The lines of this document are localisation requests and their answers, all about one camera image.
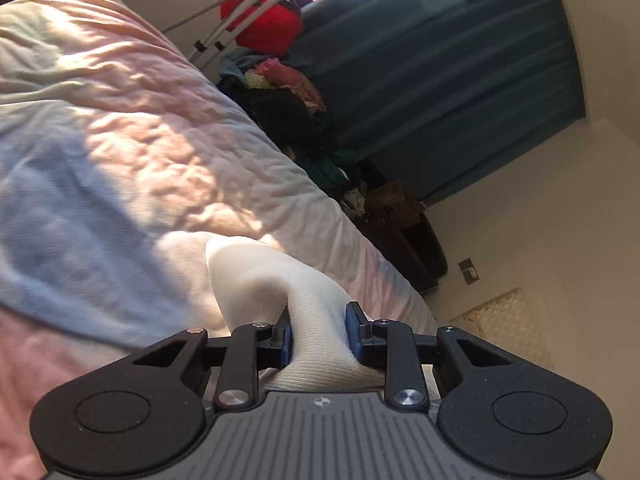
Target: cardboard box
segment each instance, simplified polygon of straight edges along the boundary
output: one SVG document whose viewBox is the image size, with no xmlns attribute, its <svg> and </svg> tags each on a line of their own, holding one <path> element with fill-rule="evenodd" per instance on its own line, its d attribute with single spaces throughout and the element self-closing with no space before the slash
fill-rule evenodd
<svg viewBox="0 0 640 480">
<path fill-rule="evenodd" d="M 394 180 L 369 191 L 366 205 L 372 212 L 394 218 L 400 229 L 420 223 L 422 205 L 405 180 Z"/>
</svg>

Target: metal rivet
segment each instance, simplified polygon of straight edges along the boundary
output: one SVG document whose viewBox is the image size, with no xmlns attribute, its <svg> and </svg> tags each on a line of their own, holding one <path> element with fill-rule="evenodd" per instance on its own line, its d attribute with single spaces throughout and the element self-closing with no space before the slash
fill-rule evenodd
<svg viewBox="0 0 640 480">
<path fill-rule="evenodd" d="M 219 394 L 218 400 L 225 406 L 239 406 L 249 400 L 249 394 L 244 390 L 225 390 Z"/>
<path fill-rule="evenodd" d="M 314 400 L 314 404 L 318 408 L 325 409 L 325 407 L 327 407 L 329 404 L 331 404 L 331 401 L 329 399 L 327 399 L 326 397 L 318 397 L 317 399 Z"/>
<path fill-rule="evenodd" d="M 392 399 L 401 406 L 415 406 L 420 404 L 424 400 L 424 394 L 418 390 L 412 390 L 411 388 L 405 390 L 398 390 L 392 395 Z"/>
</svg>

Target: blue padding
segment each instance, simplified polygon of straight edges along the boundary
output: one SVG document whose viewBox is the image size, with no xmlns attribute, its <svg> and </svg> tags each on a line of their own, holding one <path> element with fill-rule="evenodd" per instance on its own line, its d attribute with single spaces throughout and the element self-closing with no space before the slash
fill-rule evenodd
<svg viewBox="0 0 640 480">
<path fill-rule="evenodd" d="M 291 323 L 289 323 L 287 327 L 284 329 L 284 340 L 282 341 L 282 352 L 280 353 L 282 368 L 284 368 L 291 362 L 292 350 L 293 350 L 293 332 L 291 331 Z"/>
<path fill-rule="evenodd" d="M 358 362 L 361 363 L 362 342 L 360 341 L 360 323 L 350 304 L 344 309 L 344 325 L 347 329 L 347 338 L 349 339 L 351 353 L 353 353 Z"/>
</svg>

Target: ridged gray surface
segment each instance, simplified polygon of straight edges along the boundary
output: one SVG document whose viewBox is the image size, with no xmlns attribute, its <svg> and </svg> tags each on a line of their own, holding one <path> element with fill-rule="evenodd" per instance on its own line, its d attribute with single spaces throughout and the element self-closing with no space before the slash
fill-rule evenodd
<svg viewBox="0 0 640 480">
<path fill-rule="evenodd" d="M 54 474 L 50 480 L 63 480 Z M 377 393 L 271 392 L 219 417 L 201 446 L 148 480 L 495 480 L 456 455 L 430 420 Z M 580 480 L 596 480 L 595 474 Z"/>
</svg>

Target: mattress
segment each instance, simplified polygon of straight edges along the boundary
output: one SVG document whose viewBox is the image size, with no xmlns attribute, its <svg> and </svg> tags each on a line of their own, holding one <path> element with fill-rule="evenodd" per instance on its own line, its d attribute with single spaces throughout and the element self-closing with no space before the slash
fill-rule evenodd
<svg viewBox="0 0 640 480">
<path fill-rule="evenodd" d="M 320 270 L 374 319 L 436 327 L 338 204 L 119 0 L 0 7 L 0 226 L 11 479 L 44 471 L 27 420 L 47 390 L 187 326 L 228 334 L 214 234 Z"/>
<path fill-rule="evenodd" d="M 527 361 L 553 369 L 540 330 L 519 288 L 455 317 L 449 324 Z"/>
</svg>

